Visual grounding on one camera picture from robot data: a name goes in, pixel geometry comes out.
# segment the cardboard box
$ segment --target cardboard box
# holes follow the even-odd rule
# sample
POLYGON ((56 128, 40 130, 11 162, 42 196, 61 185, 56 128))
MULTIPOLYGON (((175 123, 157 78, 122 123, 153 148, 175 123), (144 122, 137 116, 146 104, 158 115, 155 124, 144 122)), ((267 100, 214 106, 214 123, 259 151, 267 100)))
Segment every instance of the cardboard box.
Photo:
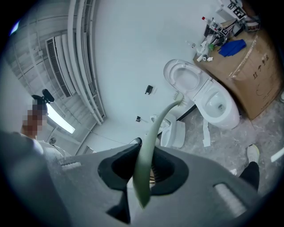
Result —
POLYGON ((232 92, 252 120, 280 92, 284 76, 266 31, 242 32, 230 41, 239 39, 247 46, 234 56, 223 57, 218 53, 218 47, 210 53, 213 61, 199 63, 195 56, 194 62, 232 92))

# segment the bottle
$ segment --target bottle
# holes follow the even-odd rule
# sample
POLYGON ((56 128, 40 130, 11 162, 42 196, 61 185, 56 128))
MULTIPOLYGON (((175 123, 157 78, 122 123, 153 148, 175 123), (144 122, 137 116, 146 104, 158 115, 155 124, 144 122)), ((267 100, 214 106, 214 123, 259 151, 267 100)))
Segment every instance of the bottle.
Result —
POLYGON ((190 42, 190 41, 188 41, 188 40, 187 40, 185 43, 188 44, 192 49, 194 49, 195 46, 196 46, 195 43, 190 42))
POLYGON ((205 20, 208 26, 214 31, 218 31, 221 28, 221 26, 218 23, 216 23, 214 20, 210 20, 205 17, 202 17, 202 19, 205 20))

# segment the black camera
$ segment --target black camera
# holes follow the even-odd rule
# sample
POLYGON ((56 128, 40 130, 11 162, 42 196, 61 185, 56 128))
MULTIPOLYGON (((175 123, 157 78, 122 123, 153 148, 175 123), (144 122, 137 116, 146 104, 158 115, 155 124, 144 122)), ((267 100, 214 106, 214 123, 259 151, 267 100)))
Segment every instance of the black camera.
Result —
POLYGON ((54 98, 53 96, 50 94, 50 92, 47 90, 47 89, 43 89, 42 90, 42 93, 43 93, 43 100, 46 102, 46 103, 51 103, 51 102, 54 102, 54 98))

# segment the toilet brush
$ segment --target toilet brush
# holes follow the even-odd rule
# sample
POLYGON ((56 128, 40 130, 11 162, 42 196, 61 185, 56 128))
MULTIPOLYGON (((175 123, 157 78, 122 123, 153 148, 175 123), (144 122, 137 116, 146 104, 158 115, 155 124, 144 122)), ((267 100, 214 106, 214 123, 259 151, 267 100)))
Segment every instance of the toilet brush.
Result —
POLYGON ((180 92, 176 92, 173 96, 175 102, 168 105, 157 117, 154 124, 152 125, 148 135, 142 143, 140 148, 134 174, 133 174, 133 186, 136 193, 136 197, 142 207, 145 207, 150 200, 150 170, 152 164, 152 158, 155 148, 155 142, 158 135, 161 123, 167 113, 175 106, 186 105, 184 96, 180 92))

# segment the toilet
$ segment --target toilet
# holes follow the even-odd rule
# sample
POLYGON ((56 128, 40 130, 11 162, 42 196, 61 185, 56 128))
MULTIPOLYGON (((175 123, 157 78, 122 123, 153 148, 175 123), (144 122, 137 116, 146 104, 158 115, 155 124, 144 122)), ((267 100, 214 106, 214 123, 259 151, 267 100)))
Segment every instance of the toilet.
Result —
MULTIPOLYGON (((157 115, 150 116, 150 120, 154 122, 157 115)), ((172 114, 167 114, 162 121, 159 132, 162 131, 161 146, 181 148, 185 142, 185 123, 177 121, 172 114)))
POLYGON ((236 103, 229 92, 207 73, 189 62, 173 59, 164 67, 164 77, 185 100, 192 100, 210 124, 233 129, 240 122, 236 103))

